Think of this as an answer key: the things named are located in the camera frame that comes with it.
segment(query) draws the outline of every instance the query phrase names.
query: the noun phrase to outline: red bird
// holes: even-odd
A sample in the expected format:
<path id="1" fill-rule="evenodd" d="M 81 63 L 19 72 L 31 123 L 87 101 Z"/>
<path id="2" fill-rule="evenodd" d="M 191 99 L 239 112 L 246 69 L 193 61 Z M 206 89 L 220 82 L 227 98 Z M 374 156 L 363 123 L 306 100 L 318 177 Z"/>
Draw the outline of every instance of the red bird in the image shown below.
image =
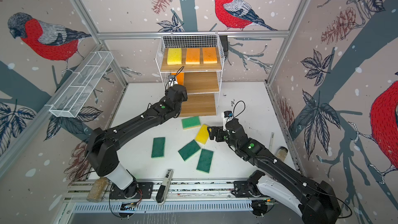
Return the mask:
<path id="1" fill-rule="evenodd" d="M 385 172 L 380 172 L 373 164 L 369 164 L 381 176 L 381 181 L 378 183 L 385 184 L 385 175 L 398 170 L 398 81 L 375 99 L 370 118 L 372 135 L 358 132 L 356 125 L 352 122 L 349 123 L 354 125 L 357 135 L 373 140 L 390 160 L 391 166 Z"/>
<path id="2" fill-rule="evenodd" d="M 59 24 L 48 24 L 40 20 L 32 18 L 23 12 L 16 13 L 8 19 L 8 28 L 12 37 L 21 37 L 29 47 L 33 49 L 39 56 L 53 61 L 65 61 L 68 69 L 68 59 L 79 53 L 77 47 L 80 42 L 91 37 L 81 31 L 75 31 L 65 28 Z"/>
<path id="3" fill-rule="evenodd" d="M 250 25 L 260 25 L 269 30 L 276 30 L 266 25 L 264 20 L 257 16 L 250 4 L 243 0 L 214 0 L 217 18 L 226 25 L 226 29 L 240 28 Z"/>

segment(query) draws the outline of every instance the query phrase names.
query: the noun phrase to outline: mesh basket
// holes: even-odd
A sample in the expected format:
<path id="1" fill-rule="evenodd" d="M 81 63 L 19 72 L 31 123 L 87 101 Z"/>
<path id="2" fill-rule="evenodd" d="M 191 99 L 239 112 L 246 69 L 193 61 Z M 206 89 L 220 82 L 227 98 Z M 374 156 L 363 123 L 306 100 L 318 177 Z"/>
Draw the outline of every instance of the mesh basket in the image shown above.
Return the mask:
<path id="1" fill-rule="evenodd" d="M 111 52 L 97 51 L 53 104 L 50 112 L 56 117 L 75 118 L 113 61 Z"/>

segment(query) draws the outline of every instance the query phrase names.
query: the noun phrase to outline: green sponge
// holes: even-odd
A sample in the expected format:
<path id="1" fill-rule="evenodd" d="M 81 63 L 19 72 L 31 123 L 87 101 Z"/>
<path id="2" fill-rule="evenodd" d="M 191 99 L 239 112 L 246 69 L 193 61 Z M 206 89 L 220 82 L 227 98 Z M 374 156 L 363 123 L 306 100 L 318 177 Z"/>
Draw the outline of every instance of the green sponge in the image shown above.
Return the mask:
<path id="1" fill-rule="evenodd" d="M 151 158 L 164 157 L 164 144 L 166 142 L 165 137 L 154 138 L 152 145 L 152 156 Z"/>
<path id="2" fill-rule="evenodd" d="M 187 145 L 182 147 L 178 153 L 182 157 L 184 161 L 186 161 L 188 158 L 192 157 L 196 152 L 200 150 L 200 146 L 197 144 L 195 140 L 192 140 L 189 142 Z"/>
<path id="3" fill-rule="evenodd" d="M 196 170 L 209 173 L 212 159 L 213 159 L 213 152 L 206 149 L 202 149 Z"/>
<path id="4" fill-rule="evenodd" d="M 184 130 L 201 126 L 199 117 L 183 118 L 181 122 Z"/>

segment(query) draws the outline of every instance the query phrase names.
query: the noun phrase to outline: white floor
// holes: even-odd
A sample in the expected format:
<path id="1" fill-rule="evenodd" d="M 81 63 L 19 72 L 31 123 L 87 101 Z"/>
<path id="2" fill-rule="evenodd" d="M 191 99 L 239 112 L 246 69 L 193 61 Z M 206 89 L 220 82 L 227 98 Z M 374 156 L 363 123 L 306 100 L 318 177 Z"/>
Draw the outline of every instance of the white floor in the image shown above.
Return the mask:
<path id="1" fill-rule="evenodd" d="M 129 84 L 112 126 L 117 126 L 141 114 L 149 102 L 159 101 L 164 96 L 164 87 L 161 83 L 132 83 Z M 201 123 L 209 126 L 222 126 L 221 113 L 233 109 L 232 102 L 244 101 L 246 110 L 239 115 L 239 123 L 244 127 L 246 134 L 269 146 L 271 133 L 274 132 L 272 152 L 279 147 L 287 147 L 275 112 L 271 105 L 265 85 L 262 82 L 223 82 L 218 116 L 200 117 Z M 243 104 L 235 109 L 238 114 Z M 174 170 L 174 179 L 236 179 L 249 177 L 257 167 L 241 160 L 232 152 L 225 142 L 217 143 L 208 140 L 202 148 L 214 151 L 210 173 L 196 170 L 200 152 L 184 162 L 178 153 L 188 142 L 192 141 L 199 127 L 188 130 L 182 129 L 182 118 L 173 118 L 157 127 L 138 135 L 125 144 L 118 152 L 119 161 L 137 179 L 161 179 L 166 169 Z M 152 141 L 155 137 L 166 137 L 165 157 L 151 158 Z M 294 168 L 290 153 L 285 163 Z"/>

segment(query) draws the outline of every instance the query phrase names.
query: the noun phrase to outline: wooden shelf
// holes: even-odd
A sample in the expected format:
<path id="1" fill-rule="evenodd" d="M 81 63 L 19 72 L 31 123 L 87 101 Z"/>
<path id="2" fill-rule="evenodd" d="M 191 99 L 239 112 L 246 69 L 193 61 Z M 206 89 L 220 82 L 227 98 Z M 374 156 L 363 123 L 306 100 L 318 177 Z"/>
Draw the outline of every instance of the wooden shelf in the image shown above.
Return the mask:
<path id="1" fill-rule="evenodd" d="M 187 94 L 219 92 L 217 72 L 184 73 Z"/>
<path id="2" fill-rule="evenodd" d="M 216 47 L 216 54 L 217 54 L 217 63 L 214 64 L 203 64 L 203 52 L 200 49 L 200 64 L 185 64 L 185 60 L 187 58 L 187 48 L 182 48 L 182 64 L 181 65 L 167 65 L 167 54 L 169 49 L 166 48 L 164 51 L 164 57 L 162 62 L 162 67 L 160 72 L 177 72 L 182 66 L 184 67 L 183 72 L 188 71 L 221 71 L 221 61 L 220 61 L 220 54 L 218 52 L 218 47 Z"/>
<path id="3" fill-rule="evenodd" d="M 182 102 L 180 117 L 216 115 L 214 93 L 188 95 L 188 100 Z"/>

